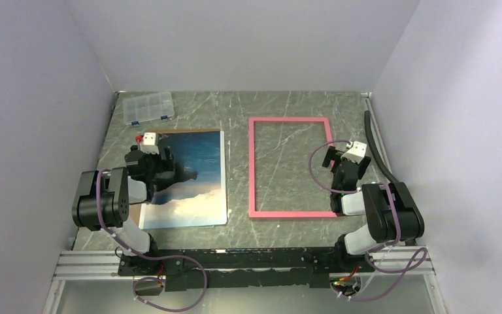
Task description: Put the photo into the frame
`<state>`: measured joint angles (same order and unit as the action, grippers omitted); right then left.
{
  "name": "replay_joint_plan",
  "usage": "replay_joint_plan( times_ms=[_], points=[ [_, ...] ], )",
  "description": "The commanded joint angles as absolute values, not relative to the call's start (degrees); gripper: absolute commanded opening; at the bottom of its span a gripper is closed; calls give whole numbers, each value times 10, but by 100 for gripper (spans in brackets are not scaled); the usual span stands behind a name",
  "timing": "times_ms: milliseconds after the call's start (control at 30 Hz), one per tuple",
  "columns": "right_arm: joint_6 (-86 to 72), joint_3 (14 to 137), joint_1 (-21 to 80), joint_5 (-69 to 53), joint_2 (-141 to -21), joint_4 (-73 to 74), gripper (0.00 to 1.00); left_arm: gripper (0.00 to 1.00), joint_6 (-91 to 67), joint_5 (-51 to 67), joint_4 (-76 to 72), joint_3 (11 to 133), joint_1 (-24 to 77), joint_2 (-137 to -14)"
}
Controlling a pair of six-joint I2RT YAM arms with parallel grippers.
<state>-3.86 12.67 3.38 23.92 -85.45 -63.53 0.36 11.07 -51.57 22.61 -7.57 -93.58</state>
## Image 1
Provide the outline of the blue sky ocean photo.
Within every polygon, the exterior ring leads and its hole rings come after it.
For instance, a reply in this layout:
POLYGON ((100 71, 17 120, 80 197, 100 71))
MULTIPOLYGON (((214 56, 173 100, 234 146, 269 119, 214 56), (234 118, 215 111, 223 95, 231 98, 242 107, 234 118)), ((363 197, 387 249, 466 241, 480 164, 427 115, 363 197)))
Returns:
POLYGON ((141 207, 139 228, 181 228, 227 223, 224 132, 190 130, 157 133, 158 146, 170 147, 173 159, 198 172, 196 180, 157 191, 141 207))

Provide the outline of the pink wooden picture frame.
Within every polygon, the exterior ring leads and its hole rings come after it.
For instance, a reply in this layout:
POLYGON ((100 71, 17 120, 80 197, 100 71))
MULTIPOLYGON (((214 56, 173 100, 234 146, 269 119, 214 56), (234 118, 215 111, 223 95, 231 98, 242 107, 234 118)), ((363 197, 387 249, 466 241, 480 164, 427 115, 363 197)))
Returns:
POLYGON ((255 177, 255 139, 254 124, 256 122, 295 122, 295 123, 322 123, 324 125, 326 139, 331 141, 332 133, 329 119, 326 117, 282 117, 282 116, 252 116, 248 122, 248 216, 251 219, 323 219, 337 218, 331 211, 257 211, 256 210, 256 177, 255 177))

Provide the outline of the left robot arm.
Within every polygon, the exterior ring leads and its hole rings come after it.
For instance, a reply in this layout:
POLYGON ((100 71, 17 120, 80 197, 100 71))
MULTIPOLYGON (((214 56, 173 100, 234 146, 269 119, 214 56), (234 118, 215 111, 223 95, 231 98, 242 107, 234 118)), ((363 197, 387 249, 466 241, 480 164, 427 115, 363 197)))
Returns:
POLYGON ((157 192, 176 183, 195 180, 197 172, 176 162, 169 148, 150 152, 133 145, 124 156, 125 166, 85 171, 81 174, 72 205, 74 224, 92 232, 102 231, 135 258, 146 275, 156 273, 161 256, 156 242, 129 216, 133 204, 150 203, 157 192))

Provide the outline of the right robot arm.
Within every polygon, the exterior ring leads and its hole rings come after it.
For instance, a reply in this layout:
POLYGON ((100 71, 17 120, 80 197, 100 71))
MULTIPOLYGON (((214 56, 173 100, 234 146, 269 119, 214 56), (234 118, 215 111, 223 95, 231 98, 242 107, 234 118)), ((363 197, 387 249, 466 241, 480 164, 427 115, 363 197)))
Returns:
POLYGON ((322 166, 333 174, 329 202, 338 217, 363 216, 365 225, 341 235, 333 262, 341 271, 350 271, 359 256, 378 247, 395 245, 422 237, 425 223, 405 183, 368 183, 358 185, 371 158, 363 143, 352 143, 346 151, 327 148, 322 166))

